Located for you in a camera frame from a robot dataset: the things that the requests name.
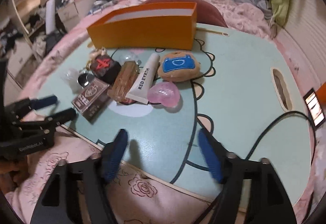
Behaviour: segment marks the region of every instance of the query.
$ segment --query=small product box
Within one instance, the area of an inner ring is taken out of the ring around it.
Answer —
[[[196,33],[197,4],[163,2],[114,10],[90,27],[97,49],[154,47],[191,50]]]
[[[95,78],[71,102],[77,111],[90,121],[110,98],[110,85]]]

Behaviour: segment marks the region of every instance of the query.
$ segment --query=pink heart-shaped object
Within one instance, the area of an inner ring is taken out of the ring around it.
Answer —
[[[165,107],[176,107],[180,100],[180,92],[173,82],[164,81],[149,89],[147,99],[151,103],[161,103]]]

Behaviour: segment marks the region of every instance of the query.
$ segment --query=cosmetic tube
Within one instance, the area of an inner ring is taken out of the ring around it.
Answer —
[[[128,91],[126,98],[135,100],[137,102],[148,104],[147,93],[150,87],[152,86],[155,73],[159,65],[160,56],[156,53],[153,53],[146,65],[139,73],[135,83]]]

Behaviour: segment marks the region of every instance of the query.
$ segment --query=red embroidery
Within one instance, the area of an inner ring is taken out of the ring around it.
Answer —
[[[101,59],[96,59],[96,61],[98,62],[96,70],[102,69],[102,68],[108,68],[110,66],[110,58],[105,58],[103,60]]]

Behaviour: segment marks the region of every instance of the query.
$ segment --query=orange object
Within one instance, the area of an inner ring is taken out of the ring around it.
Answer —
[[[197,4],[162,2],[115,10],[87,28],[97,49],[160,47],[191,50]]]
[[[316,91],[319,102],[326,105],[326,82]]]

